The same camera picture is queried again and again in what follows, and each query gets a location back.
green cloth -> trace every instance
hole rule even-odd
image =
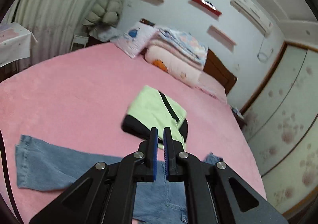
[[[170,106],[179,118],[177,123],[173,119],[163,103],[158,90],[144,86],[136,99],[131,103],[127,114],[138,119],[149,130],[152,127],[158,129],[158,137],[163,140],[163,129],[170,127],[173,140],[180,141],[185,149],[185,143],[182,135],[179,133],[179,128],[183,124],[187,112],[170,97],[166,96]],[[158,144],[160,149],[163,149],[162,144]]]

white curtain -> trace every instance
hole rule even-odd
[[[19,70],[69,52],[74,31],[96,0],[20,0],[15,21],[38,40]]]

air conditioner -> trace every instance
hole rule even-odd
[[[273,23],[251,0],[231,0],[231,4],[245,14],[262,33],[266,35],[271,33]]]

red wall shelf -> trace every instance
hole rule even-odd
[[[201,5],[202,7],[206,8],[208,11],[211,11],[212,13],[216,14],[217,16],[220,16],[222,14],[222,12],[211,8],[210,6],[204,4],[201,0],[192,0],[194,2],[196,2],[197,4]]]

blue jeans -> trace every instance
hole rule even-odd
[[[97,162],[114,164],[120,157],[89,154],[21,136],[16,145],[17,186],[38,191],[67,188]],[[205,162],[223,161],[210,153]],[[133,218],[149,224],[187,222],[183,183],[166,181],[164,162],[158,161],[153,183],[138,183]]]

